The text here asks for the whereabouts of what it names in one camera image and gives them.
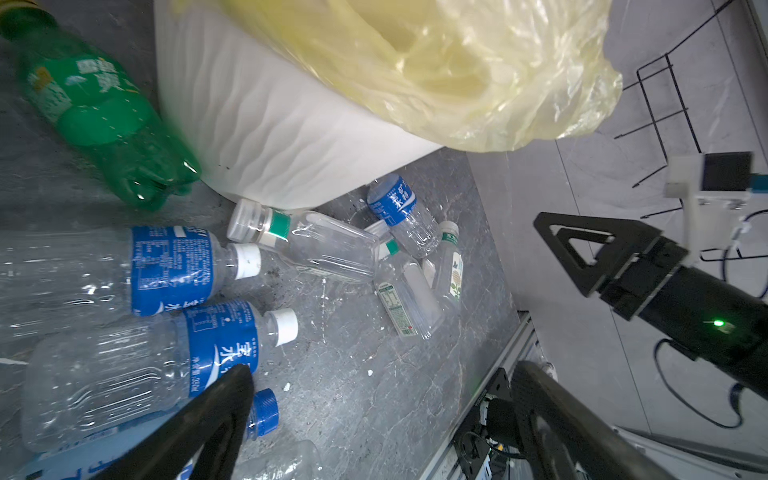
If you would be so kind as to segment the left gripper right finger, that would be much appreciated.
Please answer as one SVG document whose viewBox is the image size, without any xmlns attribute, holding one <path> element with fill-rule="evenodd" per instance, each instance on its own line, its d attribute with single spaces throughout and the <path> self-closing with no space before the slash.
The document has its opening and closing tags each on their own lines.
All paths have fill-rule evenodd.
<svg viewBox="0 0 768 480">
<path fill-rule="evenodd" d="M 670 479 L 535 363 L 520 361 L 511 379 L 522 452 L 536 479 Z"/>
</svg>

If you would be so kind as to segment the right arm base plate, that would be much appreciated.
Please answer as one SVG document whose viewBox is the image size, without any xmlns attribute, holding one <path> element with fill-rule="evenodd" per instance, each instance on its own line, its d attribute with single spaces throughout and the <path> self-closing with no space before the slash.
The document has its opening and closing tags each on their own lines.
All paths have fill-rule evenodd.
<svg viewBox="0 0 768 480">
<path fill-rule="evenodd" d="M 483 403 L 493 398 L 511 398 L 509 378 L 503 368 L 497 368 L 481 388 L 453 436 L 460 479 L 501 479 L 506 471 L 508 460 L 492 445 L 485 426 L 487 408 Z"/>
</svg>

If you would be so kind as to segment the clear tall bottle white cap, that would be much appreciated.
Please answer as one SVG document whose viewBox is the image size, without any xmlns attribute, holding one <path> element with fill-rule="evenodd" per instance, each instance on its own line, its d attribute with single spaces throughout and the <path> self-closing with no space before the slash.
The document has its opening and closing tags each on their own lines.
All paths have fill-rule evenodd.
<svg viewBox="0 0 768 480">
<path fill-rule="evenodd" d="M 430 339 L 444 320 L 444 313 L 422 267 L 400 246 L 384 220 L 365 231 L 378 240 L 373 285 L 397 334 L 402 338 Z"/>
</svg>

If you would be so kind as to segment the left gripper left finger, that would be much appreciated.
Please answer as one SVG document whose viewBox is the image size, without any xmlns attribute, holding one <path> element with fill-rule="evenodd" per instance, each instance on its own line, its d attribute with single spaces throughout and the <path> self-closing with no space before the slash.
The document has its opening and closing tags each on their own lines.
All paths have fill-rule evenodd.
<svg viewBox="0 0 768 480">
<path fill-rule="evenodd" d="M 192 479 L 229 479 L 254 396 L 251 372 L 231 368 L 98 479 L 174 479 L 195 459 Z"/>
</svg>

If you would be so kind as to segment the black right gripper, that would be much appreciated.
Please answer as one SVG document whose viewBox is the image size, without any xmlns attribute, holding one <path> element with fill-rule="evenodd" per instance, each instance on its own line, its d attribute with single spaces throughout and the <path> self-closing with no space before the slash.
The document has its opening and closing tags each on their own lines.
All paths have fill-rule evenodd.
<svg viewBox="0 0 768 480">
<path fill-rule="evenodd" d="M 673 265 L 682 249 L 657 241 L 661 231 L 639 220 L 541 212 L 533 226 L 583 296 L 599 291 L 621 317 L 639 317 L 685 356 L 767 397 L 765 302 L 697 268 Z"/>
</svg>

